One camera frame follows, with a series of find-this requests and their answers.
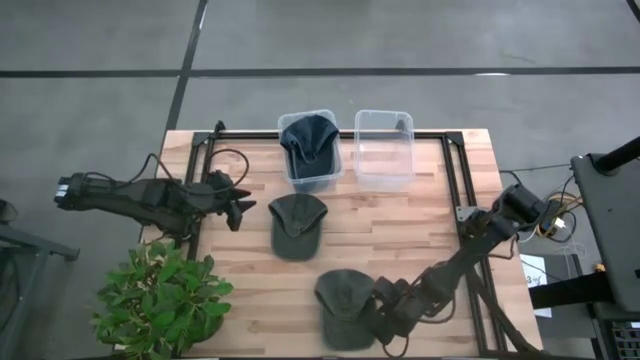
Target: clear plastic bin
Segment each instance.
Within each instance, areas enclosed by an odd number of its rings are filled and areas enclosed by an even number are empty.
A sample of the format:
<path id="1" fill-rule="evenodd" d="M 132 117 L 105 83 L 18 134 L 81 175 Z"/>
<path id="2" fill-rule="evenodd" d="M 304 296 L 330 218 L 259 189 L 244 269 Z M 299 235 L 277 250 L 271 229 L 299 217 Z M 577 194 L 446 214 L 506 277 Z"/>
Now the clear plastic bin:
<path id="1" fill-rule="evenodd" d="M 413 118 L 406 112 L 356 114 L 355 173 L 367 191 L 402 191 L 414 171 Z"/>
<path id="2" fill-rule="evenodd" d="M 329 110 L 313 110 L 313 111 L 305 111 L 299 112 L 295 114 L 284 114 L 278 119 L 278 134 L 279 138 L 282 138 L 282 131 L 287 128 L 287 126 L 293 124 L 294 122 L 302 119 L 305 116 L 309 115 L 320 115 L 329 119 L 331 122 L 336 124 L 336 117 Z M 302 179 L 293 179 L 291 177 L 291 164 L 288 161 L 286 150 L 282 149 L 285 154 L 285 169 L 284 175 L 289 184 L 293 185 L 293 188 L 296 192 L 301 193 L 313 193 L 322 190 L 331 189 L 338 179 L 344 175 L 344 168 L 342 166 L 342 156 L 340 153 L 340 135 L 337 135 L 335 140 L 333 141 L 333 160 L 334 160 L 334 173 L 323 176 L 315 176 L 309 178 Z"/>

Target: gray floor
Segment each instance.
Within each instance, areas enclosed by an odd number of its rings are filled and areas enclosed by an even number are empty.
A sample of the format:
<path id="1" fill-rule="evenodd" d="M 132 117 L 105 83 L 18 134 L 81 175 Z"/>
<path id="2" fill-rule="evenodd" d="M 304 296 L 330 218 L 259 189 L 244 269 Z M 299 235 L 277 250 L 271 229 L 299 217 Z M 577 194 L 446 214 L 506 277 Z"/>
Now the gray floor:
<path id="1" fill-rule="evenodd" d="M 196 6 L 1 1 L 0 70 L 178 69 Z M 624 0 L 210 0 L 194 68 L 637 66 L 639 39 Z M 78 262 L 49 265 L 20 359 L 108 352 L 87 324 L 93 292 L 140 227 L 56 209 L 57 179 L 135 173 L 160 149 L 175 87 L 176 79 L 0 79 L 0 198 L 20 209 L 15 226 L 81 248 Z M 192 79 L 177 127 L 224 120 L 232 129 L 270 129 L 283 113 L 329 108 L 351 128 L 359 109 L 405 110 L 420 128 L 489 128 L 500 167 L 520 168 L 565 163 L 637 136 L 638 94 L 640 75 Z M 521 178 L 544 195 L 569 174 Z M 575 239 L 590 270 L 599 255 L 578 215 Z M 532 241 L 523 251 L 562 250 Z M 545 347 L 583 354 L 578 340 L 545 338 Z"/>

